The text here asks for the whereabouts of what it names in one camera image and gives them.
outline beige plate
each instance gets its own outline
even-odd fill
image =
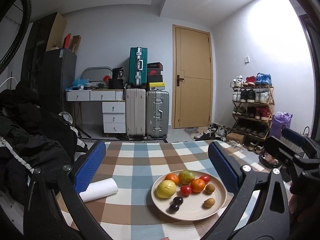
[[[175,173],[178,175],[180,173],[180,171],[173,171],[171,173]],[[179,186],[182,186],[182,184],[181,184],[179,186],[176,186],[177,192],[171,198],[167,198],[167,199],[159,198],[156,195],[155,190],[156,190],[157,186],[160,184],[160,182],[164,180],[164,178],[167,174],[163,175],[162,177],[157,179],[157,181],[153,184],[153,186],[151,188],[151,197],[152,197],[153,202],[157,206],[157,208],[160,209],[167,216],[172,217],[177,220],[183,220],[183,221],[201,220],[201,219],[205,219],[207,217],[210,217],[213,214],[215,214],[216,212],[218,212],[218,210],[220,208],[222,208],[222,206],[226,202],[227,190],[224,187],[224,185],[216,177],[211,176],[210,174],[207,174],[204,172],[200,172],[200,171],[192,171],[192,172],[196,176],[196,179],[198,179],[199,177],[201,177],[203,175],[210,176],[211,180],[210,180],[209,184],[213,184],[216,187],[215,191],[212,194],[207,195],[203,190],[200,193],[196,193],[196,194],[192,193],[191,195],[185,197],[185,196],[182,196],[180,193]],[[168,208],[172,204],[173,198],[176,196],[182,196],[183,203],[177,212],[170,213],[170,212],[168,212]],[[208,198],[214,198],[215,204],[211,208],[203,208],[202,204]]]

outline teal suitcase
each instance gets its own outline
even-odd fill
[[[148,49],[135,47],[130,50],[129,83],[141,86],[147,83]]]

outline wooden door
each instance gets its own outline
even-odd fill
[[[209,33],[181,27],[174,28],[176,38],[176,73],[173,82],[175,84],[174,127],[207,126],[210,123],[212,107]]]

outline gray suitcase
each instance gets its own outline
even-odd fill
[[[146,135],[167,138],[169,127],[169,93],[148,91],[146,95]]]
[[[125,91],[125,128],[128,136],[145,136],[146,134],[146,91],[144,89]]]

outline small brown fruit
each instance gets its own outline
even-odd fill
[[[208,184],[205,187],[205,192],[208,194],[211,194],[212,192],[214,192],[215,189],[216,189],[216,187],[213,184]]]
[[[204,207],[210,208],[214,205],[214,198],[208,198],[206,201],[203,202]]]

